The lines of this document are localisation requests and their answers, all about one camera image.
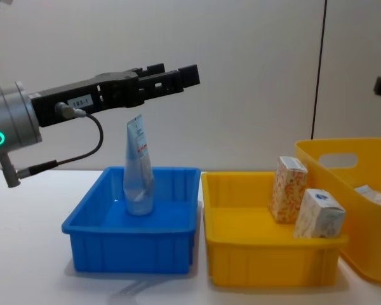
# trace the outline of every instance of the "blue plastic bin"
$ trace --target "blue plastic bin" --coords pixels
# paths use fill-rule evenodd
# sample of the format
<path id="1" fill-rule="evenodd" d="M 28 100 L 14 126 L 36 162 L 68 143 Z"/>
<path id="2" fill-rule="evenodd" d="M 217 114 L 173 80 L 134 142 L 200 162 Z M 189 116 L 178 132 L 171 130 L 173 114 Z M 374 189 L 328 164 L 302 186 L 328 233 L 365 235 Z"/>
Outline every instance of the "blue plastic bin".
<path id="1" fill-rule="evenodd" d="M 126 211 L 123 167 L 106 168 L 62 224 L 82 272 L 188 273 L 196 231 L 197 168 L 154 168 L 154 209 Z"/>

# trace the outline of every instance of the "yellow plastic bin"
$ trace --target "yellow plastic bin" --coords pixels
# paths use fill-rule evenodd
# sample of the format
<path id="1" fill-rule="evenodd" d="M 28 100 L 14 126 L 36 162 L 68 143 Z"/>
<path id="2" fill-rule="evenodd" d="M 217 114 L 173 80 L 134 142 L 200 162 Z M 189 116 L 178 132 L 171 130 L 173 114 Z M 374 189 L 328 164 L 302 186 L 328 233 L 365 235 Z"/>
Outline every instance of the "yellow plastic bin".
<path id="1" fill-rule="evenodd" d="M 306 140 L 296 144 L 297 157 L 309 171 L 309 183 L 329 191 L 346 209 L 343 232 L 350 243 L 343 258 L 360 275 L 381 281 L 381 205 L 354 188 L 368 184 L 381 192 L 381 139 Z M 353 167 L 326 168 L 318 162 L 325 154 L 355 154 Z"/>
<path id="2" fill-rule="evenodd" d="M 274 173 L 205 173 L 204 227 L 209 274 L 226 287 L 332 285 L 347 236 L 293 238 L 267 207 Z"/>

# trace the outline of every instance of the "cardboard box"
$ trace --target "cardboard box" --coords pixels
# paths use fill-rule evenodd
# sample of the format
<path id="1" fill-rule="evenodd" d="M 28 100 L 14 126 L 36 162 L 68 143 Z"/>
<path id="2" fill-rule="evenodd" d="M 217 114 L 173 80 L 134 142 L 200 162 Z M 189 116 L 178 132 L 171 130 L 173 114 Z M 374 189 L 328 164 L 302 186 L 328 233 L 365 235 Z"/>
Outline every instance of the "cardboard box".
<path id="1" fill-rule="evenodd" d="M 307 189 L 295 224 L 296 238 L 332 238 L 340 234 L 344 208 L 322 189 Z"/>
<path id="2" fill-rule="evenodd" d="M 306 167 L 296 158 L 279 157 L 269 209 L 276 222 L 295 223 L 306 187 Z"/>

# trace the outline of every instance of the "white wall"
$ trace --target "white wall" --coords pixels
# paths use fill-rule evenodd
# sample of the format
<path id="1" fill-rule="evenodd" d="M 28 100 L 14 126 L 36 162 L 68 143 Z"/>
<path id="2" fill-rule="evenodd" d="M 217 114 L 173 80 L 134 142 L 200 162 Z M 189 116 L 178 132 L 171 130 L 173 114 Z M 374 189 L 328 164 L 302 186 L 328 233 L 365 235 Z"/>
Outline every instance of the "white wall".
<path id="1" fill-rule="evenodd" d="M 381 137 L 381 0 L 329 0 L 315 138 Z"/>
<path id="2" fill-rule="evenodd" d="M 22 81 L 31 93 L 101 72 L 198 64 L 201 84 L 185 93 L 98 113 L 101 151 L 64 168 L 124 164 L 126 122 L 142 113 L 153 165 L 270 169 L 310 137 L 322 14 L 323 0 L 2 3 L 0 84 Z M 41 133 L 43 143 L 11 153 L 16 167 L 98 140 L 85 119 Z"/>

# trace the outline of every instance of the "basket handle hole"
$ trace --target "basket handle hole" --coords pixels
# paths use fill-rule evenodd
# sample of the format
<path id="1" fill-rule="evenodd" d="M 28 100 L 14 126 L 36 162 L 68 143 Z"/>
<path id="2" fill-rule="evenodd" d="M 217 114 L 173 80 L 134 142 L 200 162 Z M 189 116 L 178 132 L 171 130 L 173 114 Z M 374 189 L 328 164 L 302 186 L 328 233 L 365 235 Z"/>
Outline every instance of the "basket handle hole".
<path id="1" fill-rule="evenodd" d="M 356 154 L 324 154 L 319 162 L 328 168 L 347 168 L 355 167 L 358 163 Z"/>

